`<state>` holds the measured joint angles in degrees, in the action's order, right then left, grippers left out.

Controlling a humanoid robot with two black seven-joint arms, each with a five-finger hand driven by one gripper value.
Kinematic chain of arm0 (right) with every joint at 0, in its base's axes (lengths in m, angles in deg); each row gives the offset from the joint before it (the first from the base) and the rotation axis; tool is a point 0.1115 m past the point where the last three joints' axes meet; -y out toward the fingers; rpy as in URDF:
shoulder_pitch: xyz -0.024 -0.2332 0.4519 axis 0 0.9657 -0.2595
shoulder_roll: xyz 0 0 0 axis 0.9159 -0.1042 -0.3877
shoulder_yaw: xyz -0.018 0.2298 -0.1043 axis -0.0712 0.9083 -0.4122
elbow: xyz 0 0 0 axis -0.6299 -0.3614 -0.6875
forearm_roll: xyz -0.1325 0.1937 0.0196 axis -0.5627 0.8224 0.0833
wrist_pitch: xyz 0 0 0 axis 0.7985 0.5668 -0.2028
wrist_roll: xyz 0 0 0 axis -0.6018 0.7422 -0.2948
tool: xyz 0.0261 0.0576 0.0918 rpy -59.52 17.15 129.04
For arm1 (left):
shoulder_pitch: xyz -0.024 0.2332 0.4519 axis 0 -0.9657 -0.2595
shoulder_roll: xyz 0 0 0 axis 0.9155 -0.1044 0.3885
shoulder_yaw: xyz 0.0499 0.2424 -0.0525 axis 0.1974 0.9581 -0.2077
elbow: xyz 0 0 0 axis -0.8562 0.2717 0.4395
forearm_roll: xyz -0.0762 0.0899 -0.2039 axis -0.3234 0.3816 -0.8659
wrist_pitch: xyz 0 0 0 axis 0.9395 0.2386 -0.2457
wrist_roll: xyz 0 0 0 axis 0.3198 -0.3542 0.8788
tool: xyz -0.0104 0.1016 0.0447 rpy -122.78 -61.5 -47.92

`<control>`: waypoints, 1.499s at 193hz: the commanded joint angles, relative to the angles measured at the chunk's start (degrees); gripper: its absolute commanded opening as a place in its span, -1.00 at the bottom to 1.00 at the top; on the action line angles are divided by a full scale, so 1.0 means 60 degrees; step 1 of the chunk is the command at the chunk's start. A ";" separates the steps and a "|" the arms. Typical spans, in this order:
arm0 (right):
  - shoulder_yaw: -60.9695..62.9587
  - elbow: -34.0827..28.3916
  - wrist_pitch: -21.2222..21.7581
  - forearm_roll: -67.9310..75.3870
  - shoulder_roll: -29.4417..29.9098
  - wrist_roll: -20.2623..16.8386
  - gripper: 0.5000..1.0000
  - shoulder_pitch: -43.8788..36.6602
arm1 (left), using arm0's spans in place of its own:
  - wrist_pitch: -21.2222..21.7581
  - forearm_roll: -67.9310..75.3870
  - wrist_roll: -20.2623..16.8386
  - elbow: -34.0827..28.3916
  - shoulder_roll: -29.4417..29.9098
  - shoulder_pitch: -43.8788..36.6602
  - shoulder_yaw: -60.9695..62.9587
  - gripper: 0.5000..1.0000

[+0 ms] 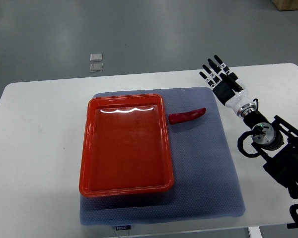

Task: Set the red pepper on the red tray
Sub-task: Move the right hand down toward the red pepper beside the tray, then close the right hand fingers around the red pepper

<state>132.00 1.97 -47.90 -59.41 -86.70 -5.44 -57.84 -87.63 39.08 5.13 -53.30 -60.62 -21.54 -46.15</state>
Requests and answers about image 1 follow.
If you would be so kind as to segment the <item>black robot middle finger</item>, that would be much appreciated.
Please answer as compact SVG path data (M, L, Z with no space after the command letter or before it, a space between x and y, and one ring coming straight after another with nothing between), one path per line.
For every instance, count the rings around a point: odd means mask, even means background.
M212 79L215 79L216 77L223 79L225 76L225 72L222 68L220 68L217 64L215 64L211 59L208 59L208 64L212 68L214 73L211 73L210 76Z

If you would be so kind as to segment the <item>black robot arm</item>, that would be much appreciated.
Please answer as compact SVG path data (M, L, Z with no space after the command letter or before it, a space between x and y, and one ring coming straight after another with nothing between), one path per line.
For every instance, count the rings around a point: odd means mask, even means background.
M217 99L249 127L237 140L239 152L248 158L261 156L264 170L298 199L298 129L279 116L268 121L258 110L258 99L249 99L247 88L217 55L202 67L199 74Z

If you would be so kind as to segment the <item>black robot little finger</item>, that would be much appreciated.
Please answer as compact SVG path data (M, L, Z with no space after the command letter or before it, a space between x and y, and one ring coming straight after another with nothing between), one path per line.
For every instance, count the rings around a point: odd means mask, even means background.
M216 84L213 80L209 79L202 71L199 72L199 75L207 82L210 87L215 87Z

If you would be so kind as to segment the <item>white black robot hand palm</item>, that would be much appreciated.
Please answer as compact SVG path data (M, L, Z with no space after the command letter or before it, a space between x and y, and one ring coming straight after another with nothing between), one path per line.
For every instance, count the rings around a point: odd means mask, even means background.
M238 79L236 81L243 90L235 92L226 83L226 74L223 79L214 87L213 93L217 99L226 107L233 109L237 116L246 116L254 111L254 102L248 97L248 90Z

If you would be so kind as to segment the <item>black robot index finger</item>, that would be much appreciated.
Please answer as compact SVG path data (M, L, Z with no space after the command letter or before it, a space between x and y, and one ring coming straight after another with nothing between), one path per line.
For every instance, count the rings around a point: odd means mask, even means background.
M220 75L220 74L230 74L229 67L220 59L218 55L214 55L214 59L216 60L217 64L215 64L214 71Z

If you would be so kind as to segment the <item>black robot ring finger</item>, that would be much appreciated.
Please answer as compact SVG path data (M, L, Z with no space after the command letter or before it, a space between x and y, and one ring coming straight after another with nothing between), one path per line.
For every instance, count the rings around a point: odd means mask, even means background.
M205 64L203 64L202 67L208 73L208 75L212 78L214 83L220 82L220 78L217 77Z

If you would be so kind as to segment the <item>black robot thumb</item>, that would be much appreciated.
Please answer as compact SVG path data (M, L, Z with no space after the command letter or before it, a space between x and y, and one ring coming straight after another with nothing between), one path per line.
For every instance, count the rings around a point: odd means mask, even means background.
M243 88L236 82L238 77L234 73L230 73L226 75L226 83L231 87L231 89L235 92L240 92Z

